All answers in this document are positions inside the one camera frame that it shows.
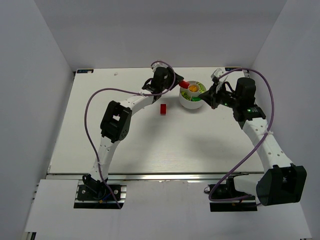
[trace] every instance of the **wall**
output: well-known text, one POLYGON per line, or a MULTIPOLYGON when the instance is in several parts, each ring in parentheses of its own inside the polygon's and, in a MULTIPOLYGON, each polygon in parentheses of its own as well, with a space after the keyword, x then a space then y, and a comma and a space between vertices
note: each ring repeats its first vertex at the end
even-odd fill
POLYGON ((73 74, 33 0, 0 3, 0 233, 21 238, 73 74))
POLYGON ((250 66, 286 0, 35 0, 77 68, 250 66))
MULTIPOLYGON (((314 239, 320 239, 319 66, 320 2, 288 0, 253 68, 273 89, 276 139, 292 161, 307 170, 301 205, 314 239)), ((258 94, 269 113, 270 98, 261 81, 258 94)))

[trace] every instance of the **purple hose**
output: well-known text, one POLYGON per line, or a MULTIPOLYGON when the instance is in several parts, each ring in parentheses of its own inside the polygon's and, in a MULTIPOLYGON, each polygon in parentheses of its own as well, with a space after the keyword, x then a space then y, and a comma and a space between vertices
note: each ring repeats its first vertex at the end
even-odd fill
MULTIPOLYGON (((151 66, 155 63, 163 63, 165 65, 167 65, 173 72, 173 82, 170 86, 170 88, 164 92, 161 92, 161 93, 157 93, 157 94, 143 94, 144 96, 160 96, 160 95, 163 95, 163 94, 166 94, 167 92, 169 92, 174 84, 175 84, 175 81, 176 81, 176 74, 175 74, 175 71, 174 69, 172 68, 172 66, 170 66, 168 63, 164 62, 164 61, 161 61, 161 60, 158 60, 158 61, 154 61, 151 66)), ((100 158, 99 158, 99 155, 98 155, 98 151, 90 137, 90 134, 89 134, 89 131, 88 131, 88 124, 87 124, 87 116, 88 116, 88 109, 89 109, 89 105, 92 101, 92 99, 94 98, 95 95, 97 95, 98 93, 101 93, 103 91, 107 91, 107 90, 113 90, 113 91, 118 91, 118 92, 122 92, 122 93, 127 93, 127 94, 133 94, 133 95, 141 95, 140 92, 134 92, 134 91, 126 91, 126 90, 122 90, 122 89, 118 89, 118 88, 103 88, 103 89, 100 89, 98 91, 96 91, 94 94, 91 95, 91 97, 89 98, 87 104, 86 104, 86 107, 85 107, 85 111, 84 111, 84 130, 85 130, 85 133, 86 133, 86 136, 88 137, 89 139, 89 142, 94 150, 94 153, 95 153, 95 157, 96 157, 96 161, 98 163, 100 163, 100 158)), ((121 209, 121 206, 120 204, 118 203, 117 199, 116 199, 116 196, 115 194, 113 193, 111 187, 107 184, 107 182, 104 180, 104 177, 102 175, 102 172, 101 172, 101 167, 100 167, 100 164, 98 164, 98 170, 99 170, 99 175, 100 175, 100 178, 101 178, 101 181, 104 183, 104 185, 109 189, 114 201, 116 202, 117 206, 119 209, 121 209)))
MULTIPOLYGON (((251 69, 251 68, 246 68, 246 67, 240 67, 240 68, 236 68, 233 69, 231 71, 226 72, 225 74, 221 75, 220 77, 218 77, 218 80, 223 78, 224 76, 235 72, 235 71, 239 71, 239 70, 247 70, 247 71, 251 71, 254 72, 256 74, 258 74, 265 82, 268 90, 269 90, 269 94, 270 94, 270 98, 271 98, 271 118, 270 118, 270 124, 267 127, 267 131, 270 130, 272 123, 274 122, 274 116, 275 116, 275 101, 274 101, 274 96, 272 94, 271 91, 271 87, 267 81, 267 79, 258 71, 251 69)), ((257 151, 257 149, 261 146, 261 144, 263 143, 263 141, 266 139, 268 133, 265 133, 263 135, 263 137, 261 138, 261 140, 258 142, 258 144, 253 148, 253 150, 251 152, 249 152, 249 154, 247 156, 244 157, 244 159, 242 159, 237 165, 235 165, 226 175, 224 175, 218 182, 216 185, 214 185, 214 187, 211 189, 210 193, 209 193, 209 200, 212 202, 226 202, 226 201, 236 201, 236 200, 242 200, 242 199, 246 199, 251 197, 251 195, 245 195, 245 196, 239 196, 239 197, 234 197, 234 198, 226 198, 226 199, 212 199, 212 194, 214 193, 214 191, 218 188, 218 186, 227 178, 229 177, 238 167, 240 167, 249 157, 251 157, 252 154, 255 153, 255 151, 257 151)))

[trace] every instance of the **purple cable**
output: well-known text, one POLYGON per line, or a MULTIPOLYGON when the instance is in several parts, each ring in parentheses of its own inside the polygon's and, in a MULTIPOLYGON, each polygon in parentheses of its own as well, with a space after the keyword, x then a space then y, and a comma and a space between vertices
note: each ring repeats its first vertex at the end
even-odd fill
MULTIPOLYGON (((164 91, 164 92, 161 92, 161 93, 157 93, 157 94, 143 94, 144 96, 160 96, 160 95, 163 95, 163 94, 166 94, 167 92, 169 92, 174 84, 175 84, 175 81, 176 81, 176 74, 175 74, 175 71, 174 69, 172 68, 172 66, 170 66, 168 63, 164 62, 164 61, 161 61, 161 60, 157 60, 157 61, 154 61, 151 66, 155 63, 163 63, 165 65, 167 65, 173 72, 173 82, 171 84, 171 86, 169 87, 168 90, 164 91)), ((90 137, 90 134, 89 134, 89 131, 88 131, 88 124, 87 124, 87 116, 88 116, 88 109, 89 109, 89 105, 90 105, 90 102, 91 100, 94 98, 95 95, 97 95, 98 93, 101 93, 103 91, 107 91, 107 90, 113 90, 113 91, 118 91, 118 92, 122 92, 122 93, 126 93, 126 94, 133 94, 133 95, 142 95, 140 92, 134 92, 134 91, 126 91, 126 90, 122 90, 122 89, 118 89, 118 88, 103 88, 103 89, 100 89, 98 91, 96 91, 94 94, 91 95, 91 97, 89 98, 87 104, 86 104, 86 107, 85 107, 85 111, 84 111, 84 130, 85 130, 85 133, 86 133, 86 136, 88 137, 89 139, 89 142, 94 150, 94 153, 95 153, 95 157, 96 157, 96 161, 98 163, 100 163, 100 158, 99 158, 99 155, 98 155, 98 151, 94 145, 94 142, 92 141, 91 137, 90 137)), ((100 164, 98 164, 98 170, 99 170, 99 175, 100 175, 100 178, 101 178, 101 181, 104 183, 104 185, 109 189, 115 203, 117 204, 118 208, 121 209, 121 206, 120 204, 118 203, 117 199, 116 199, 116 196, 114 194, 114 192, 112 191, 111 187, 107 184, 107 182, 104 180, 104 177, 102 175, 102 172, 101 172, 101 167, 100 167, 100 164)))
MULTIPOLYGON (((224 76, 235 72, 235 71, 239 71, 239 70, 247 70, 250 72, 254 72, 256 74, 258 74, 265 82, 268 90, 269 90, 269 94, 270 94, 270 98, 271 98, 271 118, 270 118, 270 124, 267 127, 267 132, 270 130, 272 123, 274 122, 274 116, 275 116, 275 101, 274 101, 274 96, 272 94, 271 91, 271 87, 267 81, 267 79, 258 71, 251 69, 251 68, 246 68, 246 67, 240 67, 240 68, 236 68, 233 69, 231 71, 226 72, 225 74, 221 75, 220 77, 218 77, 218 80, 223 78, 224 76)), ((261 146, 261 144, 264 142, 264 140, 266 139, 268 133, 265 133, 263 135, 263 137, 261 138, 261 140, 258 142, 258 144, 253 148, 253 150, 251 152, 249 152, 249 154, 247 156, 244 157, 244 159, 242 159, 237 165, 235 165, 226 175, 224 175, 218 182, 216 185, 214 185, 214 187, 211 189, 210 193, 209 193, 209 200, 212 202, 226 202, 226 201, 236 201, 236 200, 242 200, 242 199, 246 199, 251 197, 251 195, 245 195, 245 196, 239 196, 239 197, 234 197, 234 198, 226 198, 226 199, 212 199, 212 194, 214 193, 214 191, 219 187, 219 185, 227 178, 229 177, 238 167, 240 167, 248 158, 251 157, 252 154, 255 153, 255 151, 257 151, 257 149, 261 146)))

